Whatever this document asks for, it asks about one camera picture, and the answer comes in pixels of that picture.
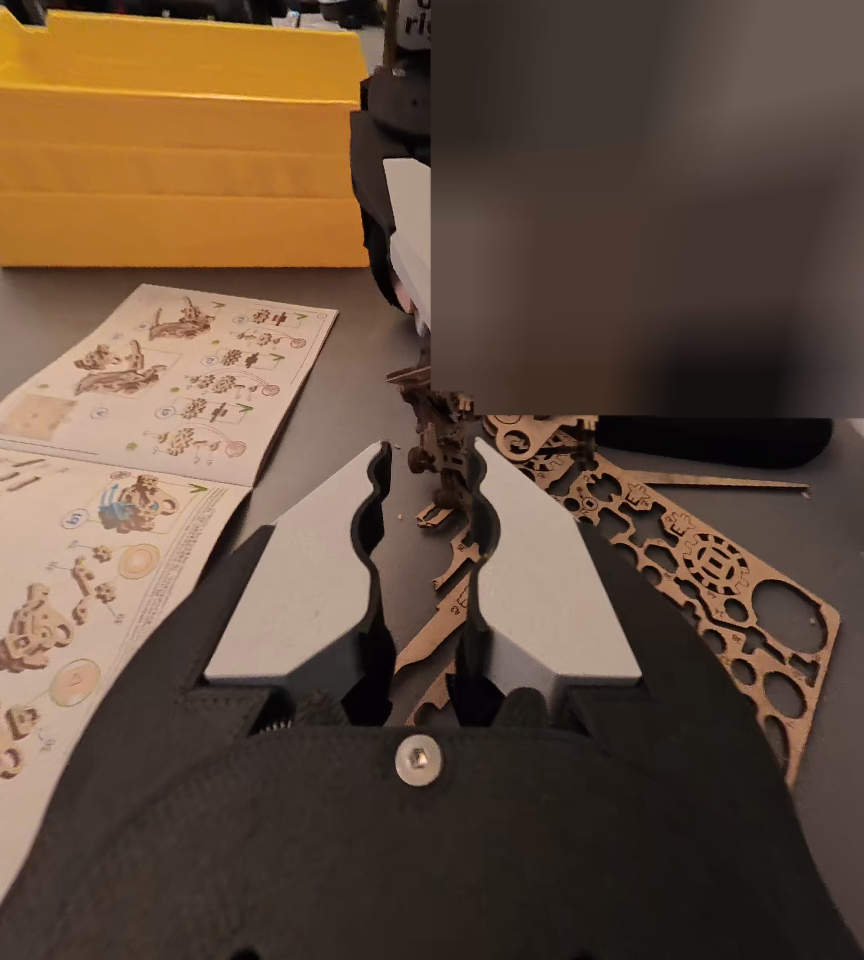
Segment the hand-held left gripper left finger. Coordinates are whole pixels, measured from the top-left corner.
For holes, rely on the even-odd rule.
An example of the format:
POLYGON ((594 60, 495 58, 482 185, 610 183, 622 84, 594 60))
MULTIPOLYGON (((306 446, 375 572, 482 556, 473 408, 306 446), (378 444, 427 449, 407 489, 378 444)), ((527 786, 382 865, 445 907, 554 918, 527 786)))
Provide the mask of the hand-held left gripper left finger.
POLYGON ((384 535, 391 445, 379 440, 282 513, 204 677, 212 684, 353 687, 382 611, 371 553, 384 535))

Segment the perforated wooden part sheet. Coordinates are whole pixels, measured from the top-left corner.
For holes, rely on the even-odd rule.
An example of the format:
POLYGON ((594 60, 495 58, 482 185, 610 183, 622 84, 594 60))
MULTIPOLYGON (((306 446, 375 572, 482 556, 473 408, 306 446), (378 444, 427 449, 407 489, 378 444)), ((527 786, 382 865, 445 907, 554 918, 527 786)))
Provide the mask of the perforated wooden part sheet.
POLYGON ((601 454, 577 472, 580 416, 486 415, 500 453, 578 522, 594 525, 689 619, 750 701, 792 786, 839 631, 839 613, 658 491, 657 475, 601 454))

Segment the yellow plastic bin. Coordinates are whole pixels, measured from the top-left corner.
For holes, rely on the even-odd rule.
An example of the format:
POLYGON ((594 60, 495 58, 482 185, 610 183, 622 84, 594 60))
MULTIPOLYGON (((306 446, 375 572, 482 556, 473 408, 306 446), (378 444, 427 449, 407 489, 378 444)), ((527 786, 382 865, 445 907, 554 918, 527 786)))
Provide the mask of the yellow plastic bin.
POLYGON ((345 30, 0 6, 0 266, 363 268, 345 30))

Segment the black textured wrist rest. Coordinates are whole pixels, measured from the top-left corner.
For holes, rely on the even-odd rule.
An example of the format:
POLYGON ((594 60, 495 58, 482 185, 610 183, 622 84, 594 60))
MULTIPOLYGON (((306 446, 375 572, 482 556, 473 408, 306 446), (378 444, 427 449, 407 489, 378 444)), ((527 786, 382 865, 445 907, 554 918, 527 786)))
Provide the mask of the black textured wrist rest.
POLYGON ((597 443, 615 450, 762 470, 808 464, 831 442, 825 417, 604 415, 597 443))

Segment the wooden frame with axle shafts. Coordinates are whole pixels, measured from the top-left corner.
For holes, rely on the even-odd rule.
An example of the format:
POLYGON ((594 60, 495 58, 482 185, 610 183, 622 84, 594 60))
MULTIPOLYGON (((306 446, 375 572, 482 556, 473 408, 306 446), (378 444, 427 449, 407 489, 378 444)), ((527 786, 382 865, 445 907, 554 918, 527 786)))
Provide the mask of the wooden frame with axle shafts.
POLYGON ((431 384, 431 356, 424 350, 413 366, 387 375, 415 415, 416 444, 407 462, 412 474, 438 476, 432 504, 416 516, 421 527, 436 527, 451 514, 468 516, 469 430, 476 417, 473 399, 460 391, 435 390, 431 384))

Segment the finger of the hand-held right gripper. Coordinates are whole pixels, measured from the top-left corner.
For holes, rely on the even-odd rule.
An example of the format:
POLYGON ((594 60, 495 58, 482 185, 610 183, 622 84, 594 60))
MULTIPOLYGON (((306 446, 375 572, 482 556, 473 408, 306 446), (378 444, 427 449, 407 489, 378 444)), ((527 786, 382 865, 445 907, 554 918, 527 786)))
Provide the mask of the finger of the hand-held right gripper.
POLYGON ((429 334, 431 321, 431 168, 417 159, 385 159, 394 229, 390 235, 391 278, 397 275, 416 306, 416 332, 429 334))

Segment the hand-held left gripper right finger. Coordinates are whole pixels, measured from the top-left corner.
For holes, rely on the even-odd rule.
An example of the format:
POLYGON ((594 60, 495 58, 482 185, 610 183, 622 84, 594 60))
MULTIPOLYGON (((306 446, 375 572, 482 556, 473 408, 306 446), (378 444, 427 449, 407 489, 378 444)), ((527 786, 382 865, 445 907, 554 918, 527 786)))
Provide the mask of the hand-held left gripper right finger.
POLYGON ((636 685, 641 667, 578 522, 482 438, 473 465, 477 672, 503 694, 636 685))

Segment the model instruction booklet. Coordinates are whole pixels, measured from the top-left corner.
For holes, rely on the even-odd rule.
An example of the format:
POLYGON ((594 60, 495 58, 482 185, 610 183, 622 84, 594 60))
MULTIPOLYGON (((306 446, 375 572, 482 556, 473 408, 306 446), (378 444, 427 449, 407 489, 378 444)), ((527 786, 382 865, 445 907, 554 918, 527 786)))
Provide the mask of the model instruction booklet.
POLYGON ((0 902, 97 703, 198 582, 338 316, 144 284, 0 403, 0 902))

